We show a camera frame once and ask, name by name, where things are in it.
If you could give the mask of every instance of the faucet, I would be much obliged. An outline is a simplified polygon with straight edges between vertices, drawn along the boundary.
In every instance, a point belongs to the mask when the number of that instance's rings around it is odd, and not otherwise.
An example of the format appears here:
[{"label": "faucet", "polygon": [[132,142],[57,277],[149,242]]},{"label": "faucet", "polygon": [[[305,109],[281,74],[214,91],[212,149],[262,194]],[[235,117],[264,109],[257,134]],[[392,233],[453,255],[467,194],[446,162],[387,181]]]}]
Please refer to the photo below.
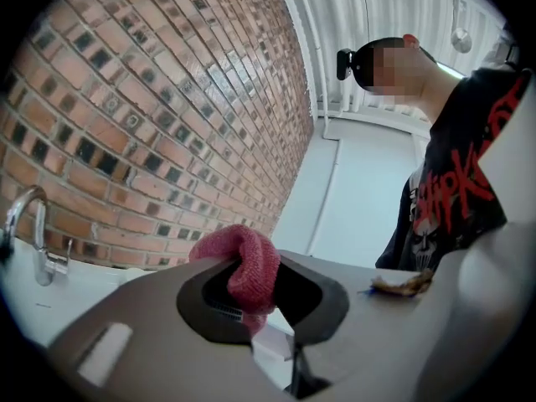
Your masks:
[{"label": "faucet", "polygon": [[44,222],[47,213],[47,195],[40,186],[30,186],[13,201],[8,211],[8,218],[4,226],[2,247],[9,254],[13,252],[15,234],[17,232],[18,221],[24,210],[33,202],[37,201],[37,213],[35,216],[35,226],[33,232],[33,247],[36,255],[33,257],[35,270],[35,280],[41,286],[48,286],[52,283],[56,272],[67,274],[69,264],[70,250],[73,240],[69,240],[67,257],[49,253],[44,244]]}]

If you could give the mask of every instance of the light fixture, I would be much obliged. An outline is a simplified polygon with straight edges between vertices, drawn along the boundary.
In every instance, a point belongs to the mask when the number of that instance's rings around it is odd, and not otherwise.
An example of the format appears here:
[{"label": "light fixture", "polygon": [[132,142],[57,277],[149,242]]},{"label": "light fixture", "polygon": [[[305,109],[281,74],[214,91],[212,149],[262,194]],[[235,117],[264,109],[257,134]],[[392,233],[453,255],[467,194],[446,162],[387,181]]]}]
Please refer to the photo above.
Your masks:
[{"label": "light fixture", "polygon": [[443,69],[444,71],[446,71],[449,75],[452,75],[452,76],[456,77],[457,79],[463,79],[464,77],[466,77],[465,75],[463,75],[459,71],[455,71],[454,69],[451,69],[448,65],[444,65],[442,63],[437,63],[437,65],[439,65],[440,68]]}]

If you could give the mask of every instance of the white sink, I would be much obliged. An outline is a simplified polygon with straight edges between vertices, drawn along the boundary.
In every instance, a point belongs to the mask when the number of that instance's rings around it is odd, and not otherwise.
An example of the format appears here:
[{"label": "white sink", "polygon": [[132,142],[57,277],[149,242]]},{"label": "white sink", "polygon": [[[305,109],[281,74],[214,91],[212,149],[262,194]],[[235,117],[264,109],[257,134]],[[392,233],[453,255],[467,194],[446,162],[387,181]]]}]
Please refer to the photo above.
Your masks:
[{"label": "white sink", "polygon": [[148,272],[71,260],[67,275],[56,274],[52,284],[41,286],[35,280],[33,255],[31,245],[15,240],[14,257],[5,269],[0,267],[0,281],[6,303],[23,334],[45,347],[118,286]]}]

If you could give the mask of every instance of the pink cloth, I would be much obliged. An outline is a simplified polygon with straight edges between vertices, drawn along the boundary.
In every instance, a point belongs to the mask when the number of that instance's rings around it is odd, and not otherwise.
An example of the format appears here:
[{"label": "pink cloth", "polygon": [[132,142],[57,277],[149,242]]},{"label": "pink cloth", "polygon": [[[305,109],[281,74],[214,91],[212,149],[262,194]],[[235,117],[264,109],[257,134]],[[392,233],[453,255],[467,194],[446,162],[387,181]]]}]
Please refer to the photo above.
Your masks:
[{"label": "pink cloth", "polygon": [[254,335],[275,307],[273,294],[281,258],[271,241],[247,226],[233,224],[204,236],[190,250],[189,259],[231,259],[237,254],[242,264],[229,278],[227,290],[244,312],[243,323]]}]

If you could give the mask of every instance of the man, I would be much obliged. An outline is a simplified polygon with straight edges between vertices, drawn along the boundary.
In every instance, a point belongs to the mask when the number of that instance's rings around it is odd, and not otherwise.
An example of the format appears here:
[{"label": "man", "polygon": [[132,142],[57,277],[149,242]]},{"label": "man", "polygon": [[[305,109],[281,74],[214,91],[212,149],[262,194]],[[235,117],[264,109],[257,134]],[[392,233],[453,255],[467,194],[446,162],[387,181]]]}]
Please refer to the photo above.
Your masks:
[{"label": "man", "polygon": [[[497,53],[487,56],[495,69]],[[371,42],[353,59],[365,90],[416,106],[432,123],[425,159],[405,183],[396,230],[376,267],[435,270],[443,255],[506,222],[478,158],[508,122],[528,73],[508,63],[508,71],[480,68],[459,80],[409,34]]]}]

